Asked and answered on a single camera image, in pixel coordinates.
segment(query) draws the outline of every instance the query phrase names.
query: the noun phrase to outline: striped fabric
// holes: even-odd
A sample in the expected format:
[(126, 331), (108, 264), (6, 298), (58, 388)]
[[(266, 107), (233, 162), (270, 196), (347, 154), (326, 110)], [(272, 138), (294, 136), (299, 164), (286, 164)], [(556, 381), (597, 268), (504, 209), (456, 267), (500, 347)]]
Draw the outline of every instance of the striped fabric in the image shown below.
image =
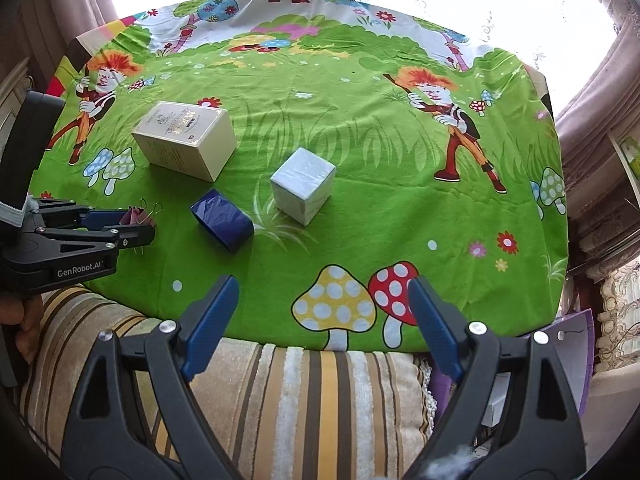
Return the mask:
[[(44, 301), (42, 347), (19, 403), (43, 449), (59, 454), (97, 333), (108, 327), (119, 336), (146, 333), (158, 320), (80, 286)], [(191, 389), (246, 480), (399, 478), (433, 431), (430, 372), (408, 354), (305, 351), (225, 338)], [(138, 372), (137, 379), (158, 453), (179, 460), (149, 375)]]

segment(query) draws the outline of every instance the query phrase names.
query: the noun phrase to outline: green mushroom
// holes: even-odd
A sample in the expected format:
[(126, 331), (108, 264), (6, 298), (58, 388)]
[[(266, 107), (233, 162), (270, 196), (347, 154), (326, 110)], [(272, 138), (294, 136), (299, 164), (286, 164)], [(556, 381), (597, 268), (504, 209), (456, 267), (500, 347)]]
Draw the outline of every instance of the green mushroom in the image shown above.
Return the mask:
[(116, 185), (116, 180), (127, 178), (135, 169), (136, 163), (133, 160), (131, 148), (127, 148), (120, 154), (114, 156), (102, 172), (102, 178), (108, 180), (107, 186), (104, 188), (104, 194), (107, 196), (111, 195), (113, 193), (113, 187)]
[(542, 182), (540, 182), (540, 200), (544, 205), (555, 205), (558, 212), (563, 215), (566, 213), (563, 198), (564, 180), (551, 168), (545, 168), (542, 172)]

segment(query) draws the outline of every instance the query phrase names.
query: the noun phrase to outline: pink flower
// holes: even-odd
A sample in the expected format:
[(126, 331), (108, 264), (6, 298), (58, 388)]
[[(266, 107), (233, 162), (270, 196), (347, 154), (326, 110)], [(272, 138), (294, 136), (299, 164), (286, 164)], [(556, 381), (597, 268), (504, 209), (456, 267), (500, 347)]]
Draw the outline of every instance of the pink flower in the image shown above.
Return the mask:
[(384, 22), (394, 22), (396, 20), (396, 17), (391, 12), (386, 12), (385, 10), (376, 12), (376, 16)]
[(469, 245), (469, 254), (471, 254), (474, 258), (483, 258), (484, 256), (486, 256), (486, 247), (480, 242), (474, 242)]

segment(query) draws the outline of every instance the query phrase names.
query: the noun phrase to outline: white box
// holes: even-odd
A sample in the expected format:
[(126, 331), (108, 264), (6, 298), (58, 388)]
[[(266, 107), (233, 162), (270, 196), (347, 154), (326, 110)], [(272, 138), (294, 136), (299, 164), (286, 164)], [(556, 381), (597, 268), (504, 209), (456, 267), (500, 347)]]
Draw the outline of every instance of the white box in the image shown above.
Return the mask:
[(308, 225), (329, 198), (334, 176), (332, 163), (298, 148), (271, 177), (276, 206)]
[(214, 182), (237, 142), (228, 112), (160, 101), (132, 132), (156, 166)]

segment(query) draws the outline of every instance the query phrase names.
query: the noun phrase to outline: table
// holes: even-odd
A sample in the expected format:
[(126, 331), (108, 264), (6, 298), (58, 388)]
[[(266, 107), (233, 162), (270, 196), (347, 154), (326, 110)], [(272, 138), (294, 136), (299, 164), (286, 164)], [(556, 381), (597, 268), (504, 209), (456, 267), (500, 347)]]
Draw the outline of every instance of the table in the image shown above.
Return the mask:
[[(32, 193), (161, 209), (144, 254), (121, 251), (116, 275), (88, 284), (144, 314), (177, 317), (229, 273), (241, 299), (226, 336), (422, 351), (406, 300), (419, 272), (498, 334), (554, 318), (567, 259), (559, 143), (543, 76), (513, 54), (362, 2), (194, 0), (79, 36), (49, 92), (66, 106)], [(150, 166), (131, 137), (158, 100), (229, 111), (238, 148), (214, 185), (254, 222), (238, 253), (191, 215), (211, 184)], [(269, 183), (299, 146), (337, 166), (306, 228)], [(108, 170), (88, 170), (109, 152)]]

